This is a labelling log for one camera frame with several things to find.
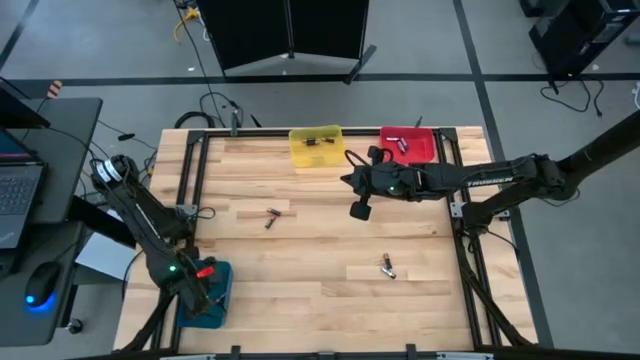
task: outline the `laptop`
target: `laptop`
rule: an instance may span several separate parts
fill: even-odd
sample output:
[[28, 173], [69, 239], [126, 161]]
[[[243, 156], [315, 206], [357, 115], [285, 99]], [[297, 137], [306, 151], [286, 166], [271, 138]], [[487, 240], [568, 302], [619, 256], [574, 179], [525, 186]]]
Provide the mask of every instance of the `laptop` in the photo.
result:
[[0, 129], [0, 249], [14, 249], [27, 223], [46, 164]]

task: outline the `laptop keyboard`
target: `laptop keyboard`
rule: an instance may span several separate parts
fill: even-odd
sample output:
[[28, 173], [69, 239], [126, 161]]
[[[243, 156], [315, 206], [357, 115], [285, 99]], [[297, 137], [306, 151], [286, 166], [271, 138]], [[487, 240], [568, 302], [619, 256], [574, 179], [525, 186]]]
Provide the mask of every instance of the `laptop keyboard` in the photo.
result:
[[0, 177], [0, 215], [25, 214], [35, 187], [35, 178]]

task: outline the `table leg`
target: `table leg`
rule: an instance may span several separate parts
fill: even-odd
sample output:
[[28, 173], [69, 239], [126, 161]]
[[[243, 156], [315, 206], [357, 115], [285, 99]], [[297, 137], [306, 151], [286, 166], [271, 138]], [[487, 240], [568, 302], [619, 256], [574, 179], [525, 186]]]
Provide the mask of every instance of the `table leg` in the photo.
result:
[[77, 196], [73, 197], [68, 217], [69, 220], [82, 221], [94, 231], [114, 241], [131, 248], [136, 247], [136, 241], [124, 222]]

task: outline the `black desk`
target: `black desk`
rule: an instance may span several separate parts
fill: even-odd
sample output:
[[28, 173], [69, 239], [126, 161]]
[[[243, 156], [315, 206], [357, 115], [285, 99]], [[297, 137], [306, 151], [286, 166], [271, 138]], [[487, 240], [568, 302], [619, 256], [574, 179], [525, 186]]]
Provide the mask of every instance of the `black desk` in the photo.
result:
[[[0, 281], [0, 346], [44, 345], [53, 338], [56, 327], [65, 325], [65, 314], [72, 288], [74, 259], [82, 244], [85, 226], [80, 222], [30, 226], [28, 256], [20, 270]], [[51, 304], [33, 310], [25, 303], [25, 286], [33, 270], [64, 252], [57, 261], [62, 272]]]
[[[37, 109], [41, 102], [41, 99], [24, 100], [33, 109]], [[45, 102], [40, 114], [49, 120], [52, 128], [89, 144], [101, 107], [102, 100], [97, 98], [57, 99]], [[11, 130], [18, 139], [23, 138], [25, 131]], [[87, 155], [84, 145], [47, 129], [30, 130], [25, 145], [37, 151], [48, 168], [21, 242], [22, 246], [30, 249], [19, 251], [24, 256], [17, 258], [16, 266], [12, 267], [14, 273], [8, 273], [9, 267], [0, 271], [0, 346], [44, 345], [51, 341], [56, 327], [66, 325], [61, 322], [68, 319], [75, 299], [77, 287], [73, 285], [72, 275], [75, 255], [82, 244], [75, 242], [80, 239], [83, 225], [128, 246], [135, 246], [124, 223], [74, 196]], [[73, 248], [57, 260], [64, 270], [57, 283], [52, 309], [46, 314], [25, 312], [24, 289], [31, 272], [39, 264], [55, 259], [71, 244], [74, 244]], [[0, 251], [0, 263], [6, 264], [11, 261], [8, 259], [15, 258], [12, 250]]]

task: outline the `blue light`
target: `blue light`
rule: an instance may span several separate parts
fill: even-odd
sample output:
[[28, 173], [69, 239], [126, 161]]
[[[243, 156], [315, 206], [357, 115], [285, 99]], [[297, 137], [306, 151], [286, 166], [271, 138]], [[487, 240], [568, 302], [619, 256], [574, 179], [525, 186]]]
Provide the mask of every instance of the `blue light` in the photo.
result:
[[56, 293], [52, 293], [51, 296], [49, 296], [49, 298], [47, 299], [47, 301], [44, 302], [44, 304], [40, 306], [27, 305], [26, 310], [32, 313], [47, 314], [51, 312], [51, 310], [53, 310], [55, 303], [56, 303]]

